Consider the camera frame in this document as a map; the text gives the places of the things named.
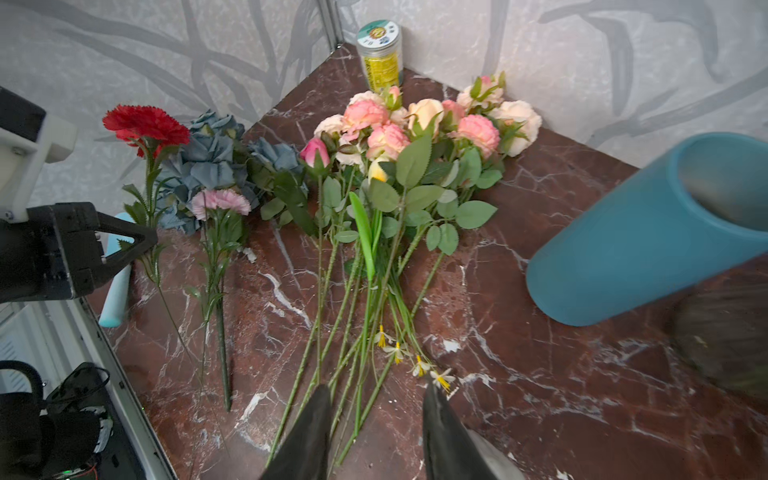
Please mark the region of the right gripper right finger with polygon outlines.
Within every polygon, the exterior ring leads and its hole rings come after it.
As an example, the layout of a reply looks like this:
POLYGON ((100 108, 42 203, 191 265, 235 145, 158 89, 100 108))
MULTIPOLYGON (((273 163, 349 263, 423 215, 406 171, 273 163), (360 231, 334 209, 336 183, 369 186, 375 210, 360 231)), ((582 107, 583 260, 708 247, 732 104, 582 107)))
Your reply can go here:
POLYGON ((444 393, 432 384, 425 391, 422 424, 429 480, 496 478, 444 393))

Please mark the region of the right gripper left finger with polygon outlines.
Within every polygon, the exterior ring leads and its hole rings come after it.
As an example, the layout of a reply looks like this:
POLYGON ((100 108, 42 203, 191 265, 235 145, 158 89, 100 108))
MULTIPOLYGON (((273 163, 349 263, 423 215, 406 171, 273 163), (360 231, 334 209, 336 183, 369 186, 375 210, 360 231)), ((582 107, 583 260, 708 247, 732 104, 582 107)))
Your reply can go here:
POLYGON ((332 426, 330 390, 321 384, 260 480, 326 480, 332 426))

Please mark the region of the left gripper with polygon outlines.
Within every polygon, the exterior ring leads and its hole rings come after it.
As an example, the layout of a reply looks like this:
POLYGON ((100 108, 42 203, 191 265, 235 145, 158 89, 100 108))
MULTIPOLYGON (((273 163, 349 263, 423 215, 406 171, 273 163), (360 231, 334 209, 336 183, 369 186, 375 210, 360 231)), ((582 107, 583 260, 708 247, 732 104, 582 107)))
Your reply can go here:
POLYGON ((155 229, 88 202, 35 207, 22 223, 1 223, 1 301, 66 300, 107 284, 157 245, 155 229), (99 262, 97 233, 106 235, 99 262))

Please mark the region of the red carnation stem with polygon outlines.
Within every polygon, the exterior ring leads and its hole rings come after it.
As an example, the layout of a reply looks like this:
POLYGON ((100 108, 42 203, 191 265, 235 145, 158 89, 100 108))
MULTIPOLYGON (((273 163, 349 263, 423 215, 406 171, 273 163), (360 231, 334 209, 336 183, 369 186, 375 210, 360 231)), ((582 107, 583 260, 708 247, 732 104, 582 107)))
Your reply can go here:
MULTIPOLYGON (((135 199, 132 204, 126 204, 125 209, 137 225, 148 227, 152 233, 157 233, 159 221, 167 209, 161 209, 159 206, 160 191, 166 184, 159 181, 161 164, 170 155, 177 153, 181 146, 189 143, 189 129, 161 108, 140 105, 117 105, 105 114, 102 123, 117 139, 136 149, 137 157, 143 159, 143 193, 133 184, 124 185, 122 189, 135 199)), ((158 242, 140 257, 140 261, 147 278, 155 285, 185 357, 194 365, 195 360, 183 339, 162 288, 160 259, 164 248, 165 245, 158 242)))

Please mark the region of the pink peach rose stem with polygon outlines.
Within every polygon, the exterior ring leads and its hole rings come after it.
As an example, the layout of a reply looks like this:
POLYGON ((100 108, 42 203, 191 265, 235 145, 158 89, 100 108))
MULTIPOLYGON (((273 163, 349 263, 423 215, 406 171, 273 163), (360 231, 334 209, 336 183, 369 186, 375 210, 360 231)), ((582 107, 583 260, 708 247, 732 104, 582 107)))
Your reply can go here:
MULTIPOLYGON (((320 122, 313 138, 322 139, 330 157, 328 173, 323 181, 324 239, 323 281, 324 305, 321 334, 320 374, 315 377, 316 344, 311 340, 316 309, 310 318, 309 330, 302 341, 301 357, 289 390, 274 441, 285 442, 287 427, 296 423, 311 395, 321 384, 330 390, 332 426, 330 440, 335 451, 330 456, 333 465, 344 462, 371 415, 386 380, 395 372, 411 367, 406 361, 395 365, 375 343, 372 344, 371 376, 366 383, 365 422, 354 434, 355 393, 358 383, 358 341, 362 331, 366 306, 366 274, 359 233, 352 206, 352 196, 358 194, 368 179, 371 164, 378 160, 387 174, 390 211, 383 217, 383 229, 378 251, 381 282, 379 316, 374 333, 382 326, 397 340, 404 341, 410 352, 422 355, 415 337, 414 313, 405 300, 401 287, 402 274, 419 245, 426 225, 418 222, 420 215, 429 215, 429 207, 415 205, 415 194, 424 187, 422 179, 406 182, 406 172, 422 175, 428 160, 426 137, 435 129, 433 121, 421 122, 412 109, 404 108, 398 88, 386 92, 367 91, 355 95, 345 110, 320 122)), ((317 243, 316 238, 302 228, 302 204, 307 196, 311 214, 318 198, 317 183, 304 173, 299 179, 288 172, 274 181, 275 196, 266 205, 264 216, 279 225, 295 225, 315 251, 317 305, 317 243)))

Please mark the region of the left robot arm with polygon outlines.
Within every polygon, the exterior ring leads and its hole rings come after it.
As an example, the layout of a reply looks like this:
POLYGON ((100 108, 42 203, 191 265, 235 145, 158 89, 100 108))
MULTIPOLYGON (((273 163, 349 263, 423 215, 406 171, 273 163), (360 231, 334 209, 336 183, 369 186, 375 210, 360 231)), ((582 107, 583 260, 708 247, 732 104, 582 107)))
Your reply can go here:
POLYGON ((1 224, 1 475, 170 479, 174 472, 87 298, 127 281, 157 236, 89 203, 1 224))

